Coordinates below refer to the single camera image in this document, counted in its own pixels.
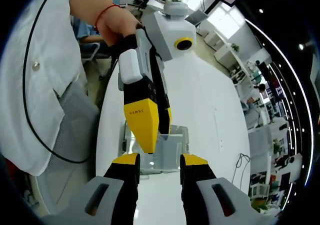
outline human hand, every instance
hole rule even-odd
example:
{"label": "human hand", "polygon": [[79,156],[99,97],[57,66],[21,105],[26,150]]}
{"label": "human hand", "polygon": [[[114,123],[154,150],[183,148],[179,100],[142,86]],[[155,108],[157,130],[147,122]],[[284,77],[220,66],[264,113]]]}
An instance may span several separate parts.
{"label": "human hand", "polygon": [[121,36],[135,34],[143,26],[130,11],[114,6],[100,16],[96,27],[106,44],[112,46]]}
{"label": "human hand", "polygon": [[246,103],[247,103],[247,104],[252,104],[254,101],[255,101],[255,100],[251,97],[251,98],[249,98],[249,99],[246,101]]}

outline clear plastic box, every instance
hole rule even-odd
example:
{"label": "clear plastic box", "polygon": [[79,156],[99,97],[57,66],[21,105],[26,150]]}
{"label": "clear plastic box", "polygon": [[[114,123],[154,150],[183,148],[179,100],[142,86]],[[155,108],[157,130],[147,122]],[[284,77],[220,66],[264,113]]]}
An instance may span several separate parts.
{"label": "clear plastic box", "polygon": [[123,151],[140,154],[140,174],[161,174],[180,171],[180,155],[189,153],[188,129],[171,126],[171,134],[159,134],[153,154],[144,153],[128,125],[125,126]]}

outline cable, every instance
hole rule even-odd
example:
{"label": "cable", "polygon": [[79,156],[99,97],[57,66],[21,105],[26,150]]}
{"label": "cable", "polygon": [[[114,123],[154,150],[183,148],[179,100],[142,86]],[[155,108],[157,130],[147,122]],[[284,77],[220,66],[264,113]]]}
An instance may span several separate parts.
{"label": "cable", "polygon": [[233,177],[232,177],[232,181],[231,181],[231,183],[233,184],[234,183],[234,179],[235,179],[235,175],[236,175],[236,171],[237,171],[237,169],[241,168],[241,166],[242,166],[242,159],[243,158],[245,158],[245,160],[246,160],[246,165],[244,166],[244,169],[243,169],[242,175],[241,175],[240,190],[241,190],[241,187],[242,187],[242,179],[244,178],[244,173],[245,173],[246,167],[247,167],[247,165],[249,164],[249,162],[251,160],[248,155],[240,153],[239,158],[238,158],[238,160],[236,161],[236,164],[235,164],[234,173],[233,173]]}
{"label": "cable", "polygon": [[201,6],[201,10],[203,12],[204,11],[204,4],[203,4],[202,0],[200,0],[200,6]]}
{"label": "cable", "polygon": [[68,162],[68,163],[71,163],[71,164],[84,164],[86,163],[90,157],[91,157],[91,153],[89,154],[89,156],[82,160],[82,161],[74,161],[74,160],[70,160],[68,158],[65,158],[59,154],[57,154],[56,152],[54,152],[53,150],[51,150],[42,140],[41,138],[39,137],[39,135],[37,134],[37,132],[35,131],[32,123],[31,123],[31,120],[29,118],[29,113],[28,113],[28,108],[27,108],[27,99],[26,99],[26,69],[27,69],[27,60],[28,60],[28,54],[29,54],[29,48],[30,48],[30,44],[31,44],[31,39],[32,39],[32,35],[34,33],[34,30],[35,30],[35,27],[36,27],[36,24],[37,24],[37,21],[39,19],[39,16],[40,16],[40,13],[42,11],[42,9],[44,8],[46,2],[48,0],[44,0],[43,3],[41,4],[40,8],[39,8],[39,11],[37,12],[36,16],[35,16],[35,19],[34,19],[34,22],[32,24],[32,27],[31,27],[31,31],[30,31],[30,34],[29,34],[29,38],[28,38],[28,41],[27,41],[27,44],[26,44],[26,49],[25,49],[25,54],[24,54],[24,61],[23,61],[23,71],[22,71],[22,97],[23,97],[23,107],[24,107],[24,113],[25,113],[25,118],[26,118],[26,121],[32,131],[32,133],[34,134],[34,136],[36,137],[36,139],[41,143],[41,145],[46,149],[48,150],[51,154],[53,154],[54,156],[56,156],[57,158],[65,161],[65,162]]}
{"label": "cable", "polygon": [[[145,36],[146,36],[146,38],[148,39],[148,41],[149,41],[149,43],[151,44],[151,46],[152,46],[153,48],[155,48],[155,45],[153,44],[153,42],[151,41],[151,39],[150,39],[150,37],[149,37],[149,35],[148,35],[148,33],[147,33],[146,27],[144,26],[144,27],[142,27],[142,29],[144,30]],[[156,53],[155,53],[155,54],[156,54],[157,56],[159,56],[159,58],[163,61],[162,57],[161,57],[160,54],[157,52],[157,50],[156,50]]]}
{"label": "cable", "polygon": [[203,6],[202,12],[205,12],[205,10],[206,10],[205,0],[202,0],[202,6]]}

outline red bracelet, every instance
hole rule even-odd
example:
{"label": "red bracelet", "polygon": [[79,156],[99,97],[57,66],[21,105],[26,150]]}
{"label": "red bracelet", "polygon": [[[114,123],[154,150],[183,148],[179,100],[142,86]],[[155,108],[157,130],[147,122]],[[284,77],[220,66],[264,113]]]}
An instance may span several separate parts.
{"label": "red bracelet", "polygon": [[97,23],[98,23],[101,15],[102,15],[105,11],[107,11],[108,9],[110,9],[110,8],[112,8],[112,7],[119,7],[119,8],[120,8],[119,5],[116,5],[116,4],[112,3],[112,5],[108,6],[106,9],[103,9],[102,12],[100,12],[99,16],[98,16],[98,17],[96,18],[96,20],[95,20],[95,24],[94,24],[95,27],[97,27]]}

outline white table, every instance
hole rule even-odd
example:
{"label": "white table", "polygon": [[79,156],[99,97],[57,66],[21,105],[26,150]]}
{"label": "white table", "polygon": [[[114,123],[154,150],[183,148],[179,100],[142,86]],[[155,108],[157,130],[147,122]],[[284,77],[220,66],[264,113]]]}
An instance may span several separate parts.
{"label": "white table", "polygon": [[[123,93],[118,90],[116,67],[110,78],[101,112],[96,148],[96,175],[103,176],[119,155],[125,123]],[[194,52],[165,63],[172,124],[186,126],[189,151],[208,160],[217,177],[231,181],[240,153],[250,154],[249,138],[238,94],[232,81]],[[242,170],[234,184],[240,186]],[[140,179],[134,224],[185,225],[180,174],[150,175]],[[242,180],[249,190],[250,164]]]}
{"label": "white table", "polygon": [[269,118],[269,113],[268,113],[267,106],[264,105],[263,107],[261,107],[259,113],[260,113],[260,118],[262,120],[262,125],[263,126],[265,126],[268,123],[270,123],[270,118]]}
{"label": "white table", "polygon": [[158,2],[157,0],[149,0],[148,3],[146,4],[146,8],[150,8],[155,11],[164,11],[164,4],[161,2]]}
{"label": "white table", "polygon": [[253,79],[253,73],[249,70],[248,66],[240,59],[238,54],[231,47],[231,44],[227,43],[221,36],[219,37],[225,44],[214,53],[214,57],[217,59],[217,61],[222,63],[227,69],[230,69],[232,65],[238,63],[244,74],[250,80]]}

